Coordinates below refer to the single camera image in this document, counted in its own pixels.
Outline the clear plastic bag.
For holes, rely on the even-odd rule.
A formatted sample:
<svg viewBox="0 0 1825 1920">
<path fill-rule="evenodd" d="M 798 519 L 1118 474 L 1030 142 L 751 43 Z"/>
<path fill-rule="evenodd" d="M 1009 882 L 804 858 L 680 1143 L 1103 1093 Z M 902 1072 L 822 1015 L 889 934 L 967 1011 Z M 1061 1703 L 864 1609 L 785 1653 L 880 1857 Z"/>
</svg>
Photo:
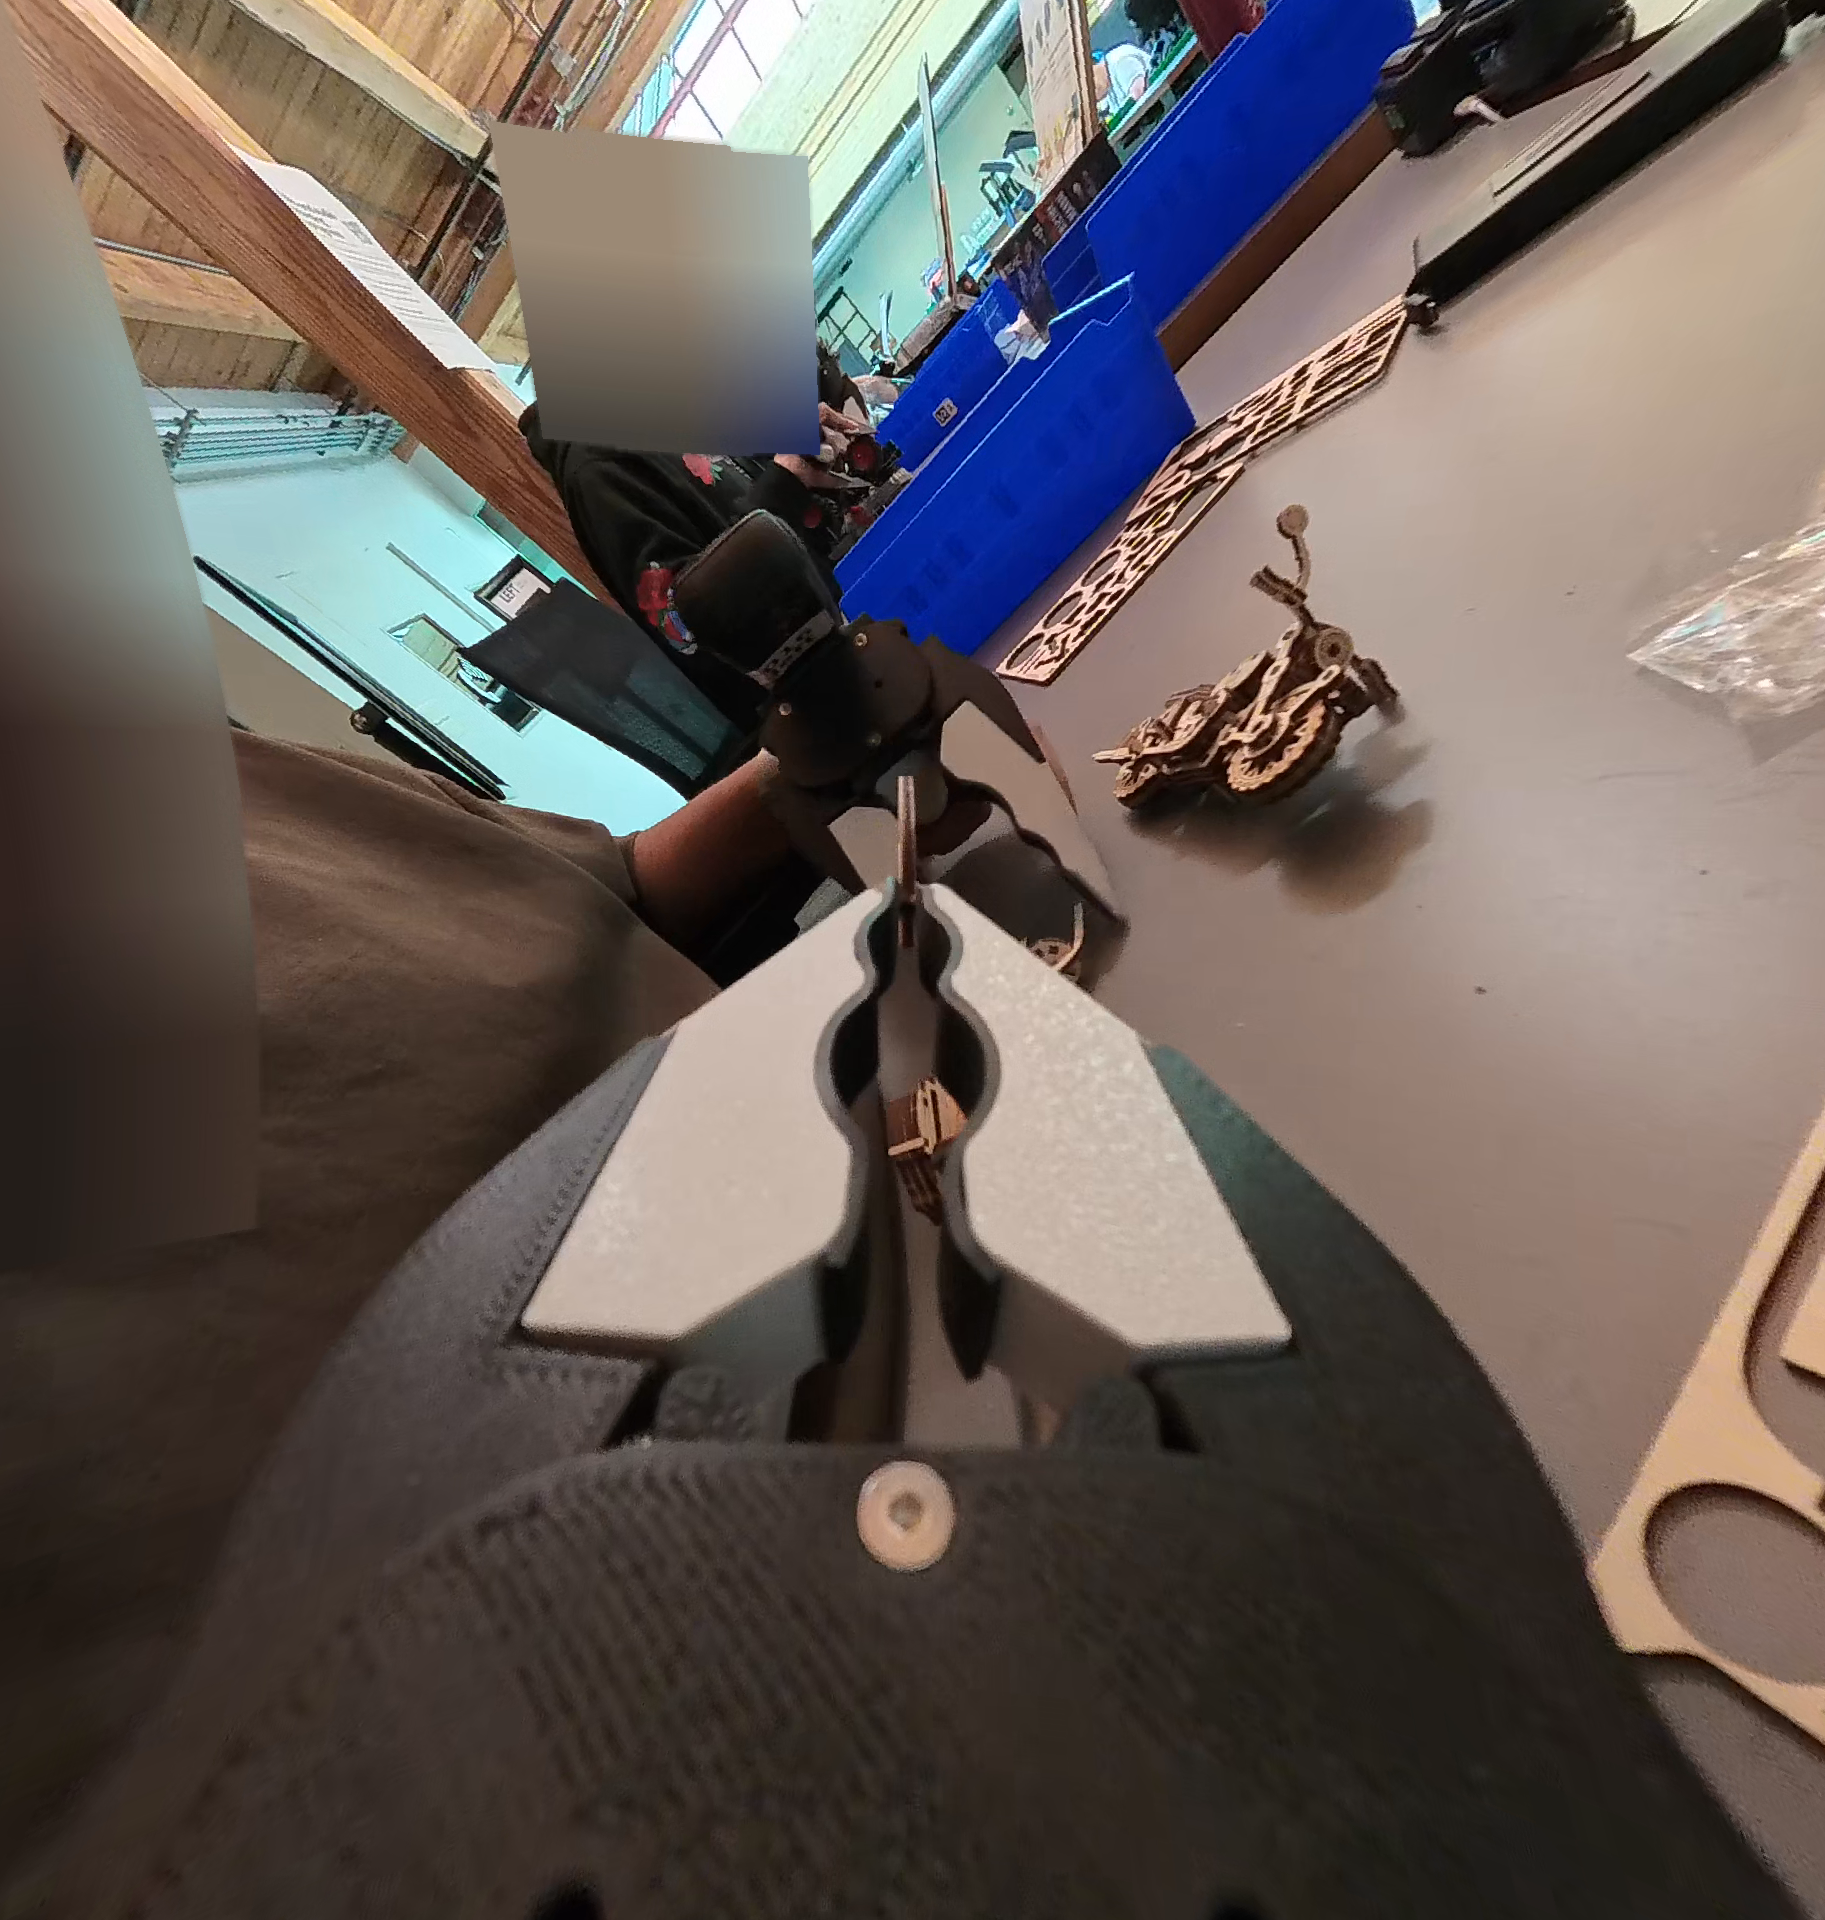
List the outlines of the clear plastic bag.
<svg viewBox="0 0 1825 1920">
<path fill-rule="evenodd" d="M 1631 665 L 1737 722 L 1825 707 L 1825 472 L 1800 528 L 1660 611 Z"/>
</svg>

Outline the large blue plastic bin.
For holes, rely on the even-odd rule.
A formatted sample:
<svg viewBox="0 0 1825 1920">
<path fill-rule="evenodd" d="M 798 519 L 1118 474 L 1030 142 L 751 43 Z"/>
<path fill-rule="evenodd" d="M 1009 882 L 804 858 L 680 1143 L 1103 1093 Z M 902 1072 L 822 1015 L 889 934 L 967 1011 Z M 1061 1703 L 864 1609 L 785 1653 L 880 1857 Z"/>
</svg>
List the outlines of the large blue plastic bin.
<svg viewBox="0 0 1825 1920">
<path fill-rule="evenodd" d="M 1368 114 L 1412 27 L 1408 3 L 1269 3 L 1097 200 L 1099 281 L 1130 279 L 1151 329 L 1174 323 Z"/>
</svg>

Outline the small clear packet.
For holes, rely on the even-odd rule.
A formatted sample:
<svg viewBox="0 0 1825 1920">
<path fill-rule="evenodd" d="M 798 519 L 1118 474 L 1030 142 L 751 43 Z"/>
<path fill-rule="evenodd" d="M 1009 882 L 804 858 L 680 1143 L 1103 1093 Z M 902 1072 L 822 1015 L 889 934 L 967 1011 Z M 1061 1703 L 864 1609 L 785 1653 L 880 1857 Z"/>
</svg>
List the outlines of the small clear packet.
<svg viewBox="0 0 1825 1920">
<path fill-rule="evenodd" d="M 1014 233 L 993 267 L 1004 287 L 1000 300 L 1013 307 L 993 329 L 993 344 L 1006 367 L 1044 357 L 1059 315 L 1059 300 L 1047 273 L 1047 250 L 1038 237 Z"/>
</svg>

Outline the black device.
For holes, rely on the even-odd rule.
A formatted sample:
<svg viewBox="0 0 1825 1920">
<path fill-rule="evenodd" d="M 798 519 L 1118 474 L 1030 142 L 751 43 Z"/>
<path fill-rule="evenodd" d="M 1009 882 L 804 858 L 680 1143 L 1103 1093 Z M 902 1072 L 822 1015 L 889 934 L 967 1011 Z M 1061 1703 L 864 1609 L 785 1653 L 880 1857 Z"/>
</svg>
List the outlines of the black device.
<svg viewBox="0 0 1825 1920">
<path fill-rule="evenodd" d="M 1399 155 L 1446 145 L 1462 125 L 1496 114 L 1579 66 L 1631 3 L 1441 3 L 1383 62 L 1375 106 Z"/>
</svg>

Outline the printed cardboard box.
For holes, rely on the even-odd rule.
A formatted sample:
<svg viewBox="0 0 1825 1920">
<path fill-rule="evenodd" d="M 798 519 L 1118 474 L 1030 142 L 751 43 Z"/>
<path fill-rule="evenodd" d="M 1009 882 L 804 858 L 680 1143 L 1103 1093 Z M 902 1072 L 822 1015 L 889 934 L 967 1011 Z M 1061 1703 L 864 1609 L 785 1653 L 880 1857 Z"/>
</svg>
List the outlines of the printed cardboard box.
<svg viewBox="0 0 1825 1920">
<path fill-rule="evenodd" d="M 1024 88 L 1040 179 L 1059 179 L 1099 133 L 1087 3 L 1018 3 Z"/>
</svg>

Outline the person's olive shirt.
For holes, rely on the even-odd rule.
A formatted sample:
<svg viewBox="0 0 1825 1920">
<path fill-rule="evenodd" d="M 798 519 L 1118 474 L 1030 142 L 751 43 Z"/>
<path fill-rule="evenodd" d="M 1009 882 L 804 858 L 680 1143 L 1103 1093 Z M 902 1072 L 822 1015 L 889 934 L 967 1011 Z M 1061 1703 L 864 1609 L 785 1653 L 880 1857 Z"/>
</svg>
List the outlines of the person's olive shirt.
<svg viewBox="0 0 1825 1920">
<path fill-rule="evenodd" d="M 0 1274 L 0 1910 L 185 1661 L 226 1522 L 415 1238 L 707 977 L 630 844 L 236 732 L 257 1227 Z"/>
</svg>

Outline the large pale wooden puzzle sheet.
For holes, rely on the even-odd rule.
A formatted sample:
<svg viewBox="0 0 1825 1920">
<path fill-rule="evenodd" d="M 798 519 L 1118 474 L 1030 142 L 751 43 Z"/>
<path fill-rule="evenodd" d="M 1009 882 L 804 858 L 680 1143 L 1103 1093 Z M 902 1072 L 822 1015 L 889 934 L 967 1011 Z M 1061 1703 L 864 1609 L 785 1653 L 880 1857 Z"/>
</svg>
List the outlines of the large pale wooden puzzle sheet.
<svg viewBox="0 0 1825 1920">
<path fill-rule="evenodd" d="M 1765 1300 L 1810 1227 L 1818 1230 L 1815 1274 L 1825 1267 L 1825 1104 L 1591 1559 L 1591 1579 L 1620 1650 L 1696 1661 L 1825 1753 L 1825 1682 L 1781 1682 L 1717 1653 L 1663 1599 L 1647 1553 L 1657 1511 L 1697 1491 L 1753 1495 L 1825 1543 L 1825 1481 L 1774 1433 L 1752 1382 Z"/>
</svg>

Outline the wooden beam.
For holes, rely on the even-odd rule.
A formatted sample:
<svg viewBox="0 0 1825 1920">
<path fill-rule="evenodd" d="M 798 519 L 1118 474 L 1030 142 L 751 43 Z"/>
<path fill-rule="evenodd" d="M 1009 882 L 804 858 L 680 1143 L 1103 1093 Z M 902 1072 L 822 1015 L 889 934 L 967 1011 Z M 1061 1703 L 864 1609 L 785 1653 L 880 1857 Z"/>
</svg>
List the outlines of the wooden beam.
<svg viewBox="0 0 1825 1920">
<path fill-rule="evenodd" d="M 48 110 L 215 255 L 299 338 L 393 413 L 585 589 L 594 573 L 522 404 L 495 371 L 446 370 L 254 172 L 257 142 L 113 3 L 9 3 Z"/>
</svg>

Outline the black flat box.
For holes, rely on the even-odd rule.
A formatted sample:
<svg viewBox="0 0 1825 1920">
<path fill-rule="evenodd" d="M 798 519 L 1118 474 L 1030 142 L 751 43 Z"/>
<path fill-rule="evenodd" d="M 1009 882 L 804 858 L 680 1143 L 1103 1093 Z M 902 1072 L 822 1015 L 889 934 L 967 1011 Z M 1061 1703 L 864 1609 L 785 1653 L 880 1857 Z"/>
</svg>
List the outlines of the black flat box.
<svg viewBox="0 0 1825 1920">
<path fill-rule="evenodd" d="M 1696 3 L 1639 60 L 1420 233 L 1406 323 L 1431 329 L 1462 291 L 1691 131 L 1780 62 L 1810 3 Z"/>
</svg>

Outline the wooden motorcycle model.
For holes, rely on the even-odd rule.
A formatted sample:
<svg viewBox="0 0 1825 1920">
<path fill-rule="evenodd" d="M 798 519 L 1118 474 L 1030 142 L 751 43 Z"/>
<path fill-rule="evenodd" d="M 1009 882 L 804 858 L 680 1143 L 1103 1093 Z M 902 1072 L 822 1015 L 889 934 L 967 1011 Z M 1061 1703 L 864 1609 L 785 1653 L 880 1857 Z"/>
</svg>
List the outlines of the wooden motorcycle model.
<svg viewBox="0 0 1825 1920">
<path fill-rule="evenodd" d="M 1296 573 L 1265 566 L 1250 585 L 1293 611 L 1284 636 L 1211 686 L 1190 686 L 1093 761 L 1115 769 L 1128 811 L 1181 793 L 1224 792 L 1279 802 L 1304 792 L 1337 755 L 1344 728 L 1368 711 L 1396 714 L 1388 670 L 1357 651 L 1344 628 L 1310 611 L 1310 513 L 1275 516 Z"/>
</svg>

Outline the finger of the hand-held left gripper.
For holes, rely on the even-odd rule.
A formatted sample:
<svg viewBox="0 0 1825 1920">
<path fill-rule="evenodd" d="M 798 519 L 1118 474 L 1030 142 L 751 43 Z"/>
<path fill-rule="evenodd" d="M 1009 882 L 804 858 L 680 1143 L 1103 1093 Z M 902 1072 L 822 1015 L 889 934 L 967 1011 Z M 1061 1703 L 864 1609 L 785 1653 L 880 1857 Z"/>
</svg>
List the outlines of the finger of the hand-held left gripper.
<svg viewBox="0 0 1825 1920">
<path fill-rule="evenodd" d="M 1115 879 L 1055 761 L 1024 720 L 1009 732 L 993 717 L 949 717 L 940 732 L 940 766 L 953 786 L 988 792 L 1024 844 L 1048 854 L 1107 920 L 1123 920 Z"/>
<path fill-rule="evenodd" d="M 1071 904 L 1080 891 L 1048 854 L 1024 844 L 988 792 L 953 792 L 934 847 L 919 857 L 919 873 L 948 885 L 977 911 L 993 919 L 1018 943 L 1040 934 L 1069 934 Z M 858 885 L 876 887 L 895 879 L 897 824 L 880 808 L 854 808 L 832 824 Z"/>
</svg>

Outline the white paper notice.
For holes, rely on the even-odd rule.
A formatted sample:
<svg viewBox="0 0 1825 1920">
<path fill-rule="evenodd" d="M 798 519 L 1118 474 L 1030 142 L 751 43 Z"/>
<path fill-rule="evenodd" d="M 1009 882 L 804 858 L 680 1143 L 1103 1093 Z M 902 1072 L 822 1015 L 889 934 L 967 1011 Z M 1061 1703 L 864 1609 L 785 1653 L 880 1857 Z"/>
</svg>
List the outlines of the white paper notice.
<svg viewBox="0 0 1825 1920">
<path fill-rule="evenodd" d="M 374 230 L 301 169 L 232 149 L 310 237 L 404 325 L 433 357 L 453 371 L 497 374 L 497 362 L 457 320 L 384 250 Z"/>
</svg>

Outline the small wooden puzzle part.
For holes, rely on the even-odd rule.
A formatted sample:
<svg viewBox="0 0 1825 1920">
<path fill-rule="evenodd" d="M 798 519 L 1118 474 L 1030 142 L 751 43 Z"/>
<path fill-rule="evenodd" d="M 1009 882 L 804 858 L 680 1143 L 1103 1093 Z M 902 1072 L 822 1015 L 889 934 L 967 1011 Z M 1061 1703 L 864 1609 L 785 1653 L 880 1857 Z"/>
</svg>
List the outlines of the small wooden puzzle part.
<svg viewBox="0 0 1825 1920">
<path fill-rule="evenodd" d="M 919 782 L 897 775 L 895 786 L 895 923 L 902 952 L 919 952 Z M 895 1096 L 883 1106 L 889 1161 L 911 1207 L 933 1224 L 944 1221 L 944 1161 L 948 1147 L 967 1132 L 967 1112 L 948 1087 L 926 1072 L 913 1093 Z"/>
</svg>

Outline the dark wooden puzzle sheet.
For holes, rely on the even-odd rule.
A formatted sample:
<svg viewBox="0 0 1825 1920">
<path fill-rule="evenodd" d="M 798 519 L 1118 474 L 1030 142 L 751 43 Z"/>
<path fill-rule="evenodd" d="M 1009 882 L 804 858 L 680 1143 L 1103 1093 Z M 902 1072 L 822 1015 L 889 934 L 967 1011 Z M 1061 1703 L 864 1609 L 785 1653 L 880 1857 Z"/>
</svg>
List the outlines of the dark wooden puzzle sheet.
<svg viewBox="0 0 1825 1920">
<path fill-rule="evenodd" d="M 1099 631 L 1146 585 L 1245 472 L 1245 457 L 1166 460 L 1123 516 L 1115 540 L 1071 581 L 1053 608 L 996 665 L 1014 686 L 1048 686 L 1099 636 Z"/>
<path fill-rule="evenodd" d="M 1226 416 L 1197 424 L 1154 472 L 1149 492 L 1182 492 L 1214 482 L 1265 451 L 1307 431 L 1368 394 L 1393 367 L 1406 338 L 1406 298 L 1368 315 L 1269 377 Z"/>
</svg>

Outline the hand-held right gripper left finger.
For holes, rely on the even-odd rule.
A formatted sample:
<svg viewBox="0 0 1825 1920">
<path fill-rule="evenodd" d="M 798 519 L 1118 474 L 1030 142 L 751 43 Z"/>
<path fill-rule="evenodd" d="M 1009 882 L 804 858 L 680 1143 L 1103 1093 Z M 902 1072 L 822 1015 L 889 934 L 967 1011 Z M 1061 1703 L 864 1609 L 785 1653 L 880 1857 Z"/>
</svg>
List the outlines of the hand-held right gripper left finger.
<svg viewBox="0 0 1825 1920">
<path fill-rule="evenodd" d="M 664 1038 L 522 1313 L 534 1344 L 733 1374 L 854 1357 L 897 908 L 895 882 L 854 897 Z"/>
</svg>

